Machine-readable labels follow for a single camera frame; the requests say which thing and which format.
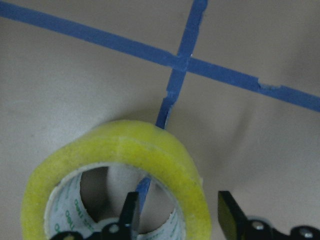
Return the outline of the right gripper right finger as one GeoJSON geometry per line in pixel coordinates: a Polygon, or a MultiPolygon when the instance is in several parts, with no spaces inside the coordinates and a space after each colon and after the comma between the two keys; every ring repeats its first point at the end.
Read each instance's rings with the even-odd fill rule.
{"type": "Polygon", "coordinates": [[[229,191],[218,192],[218,222],[227,240],[271,240],[271,227],[249,219],[229,191]]]}

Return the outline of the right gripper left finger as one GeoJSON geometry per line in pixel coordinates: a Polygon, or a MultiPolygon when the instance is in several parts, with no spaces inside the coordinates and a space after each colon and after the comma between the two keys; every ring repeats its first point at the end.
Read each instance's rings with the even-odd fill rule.
{"type": "Polygon", "coordinates": [[[140,224],[140,196],[137,191],[129,192],[124,201],[118,221],[106,224],[95,231],[87,240],[135,240],[140,224]]]}

